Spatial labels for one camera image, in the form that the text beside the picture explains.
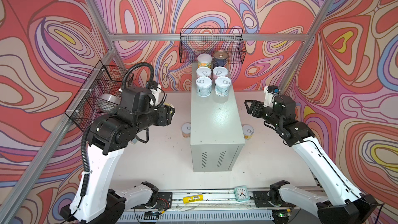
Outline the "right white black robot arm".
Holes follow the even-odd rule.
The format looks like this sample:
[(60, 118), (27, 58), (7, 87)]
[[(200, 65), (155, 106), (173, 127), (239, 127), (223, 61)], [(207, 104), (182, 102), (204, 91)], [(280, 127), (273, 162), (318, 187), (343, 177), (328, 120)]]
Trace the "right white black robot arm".
[(293, 204), (323, 224), (362, 224), (371, 216), (378, 206), (376, 199), (363, 194), (326, 154), (310, 127), (296, 120), (296, 103), (291, 97), (275, 95), (268, 102), (246, 100), (245, 107), (303, 159), (325, 192), (320, 196), (281, 180), (269, 187), (266, 199), (270, 205)]

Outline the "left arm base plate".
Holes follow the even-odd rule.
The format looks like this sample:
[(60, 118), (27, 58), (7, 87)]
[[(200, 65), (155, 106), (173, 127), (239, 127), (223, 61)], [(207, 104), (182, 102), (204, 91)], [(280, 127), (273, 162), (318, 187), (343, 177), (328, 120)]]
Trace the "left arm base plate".
[(148, 209), (167, 210), (172, 207), (173, 193), (171, 191), (159, 192), (156, 197), (145, 205)]

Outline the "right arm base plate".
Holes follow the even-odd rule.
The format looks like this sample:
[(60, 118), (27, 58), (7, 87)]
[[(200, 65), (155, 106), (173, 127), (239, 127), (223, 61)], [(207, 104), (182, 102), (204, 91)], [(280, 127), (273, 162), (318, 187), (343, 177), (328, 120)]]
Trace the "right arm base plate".
[(295, 208), (294, 204), (283, 201), (280, 195), (274, 191), (254, 191), (250, 197), (256, 207), (288, 207)]

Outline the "blue label tin can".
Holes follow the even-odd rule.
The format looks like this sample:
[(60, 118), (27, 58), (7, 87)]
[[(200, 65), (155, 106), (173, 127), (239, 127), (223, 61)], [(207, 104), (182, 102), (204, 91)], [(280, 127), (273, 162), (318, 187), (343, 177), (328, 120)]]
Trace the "blue label tin can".
[(212, 66), (216, 67), (225, 67), (227, 65), (229, 55), (226, 51), (219, 50), (216, 51), (212, 56)]

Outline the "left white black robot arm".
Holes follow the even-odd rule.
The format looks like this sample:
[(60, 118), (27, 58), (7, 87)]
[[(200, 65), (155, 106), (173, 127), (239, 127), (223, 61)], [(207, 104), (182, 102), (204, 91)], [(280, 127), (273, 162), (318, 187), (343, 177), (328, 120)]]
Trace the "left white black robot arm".
[(113, 190), (110, 183), (128, 144), (149, 141), (138, 133), (148, 133), (153, 125), (171, 124), (175, 109), (164, 103), (167, 95), (157, 102), (163, 92), (160, 86), (124, 88), (120, 103), (87, 126), (81, 139), (84, 170), (79, 188), (73, 201), (60, 211), (65, 222), (114, 224), (127, 209), (157, 204), (159, 190), (147, 181), (128, 190)]

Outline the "yellow label can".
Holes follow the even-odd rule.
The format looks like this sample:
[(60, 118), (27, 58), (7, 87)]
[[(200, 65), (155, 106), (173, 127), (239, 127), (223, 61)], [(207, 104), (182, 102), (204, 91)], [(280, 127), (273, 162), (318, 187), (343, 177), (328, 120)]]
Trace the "yellow label can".
[(254, 128), (249, 124), (242, 125), (242, 130), (243, 130), (243, 135), (244, 135), (245, 140), (251, 139), (255, 132)]

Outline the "pink label pull-tab can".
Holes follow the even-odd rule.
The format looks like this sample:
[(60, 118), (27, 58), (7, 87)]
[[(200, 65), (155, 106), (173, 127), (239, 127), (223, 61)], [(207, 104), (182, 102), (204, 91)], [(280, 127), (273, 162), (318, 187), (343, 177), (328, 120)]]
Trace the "pink label pull-tab can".
[(206, 67), (206, 66), (199, 67), (196, 70), (196, 75), (197, 75), (197, 78), (200, 78), (200, 77), (208, 77), (208, 78), (210, 78), (211, 75), (212, 75), (212, 70), (209, 67)]

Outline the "green orange peach can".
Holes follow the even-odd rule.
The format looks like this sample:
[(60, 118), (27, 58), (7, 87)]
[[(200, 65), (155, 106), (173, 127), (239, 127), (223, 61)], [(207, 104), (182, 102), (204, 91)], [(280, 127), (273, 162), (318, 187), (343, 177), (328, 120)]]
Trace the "green orange peach can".
[(197, 57), (198, 67), (208, 67), (212, 66), (212, 56), (209, 54), (200, 54)]

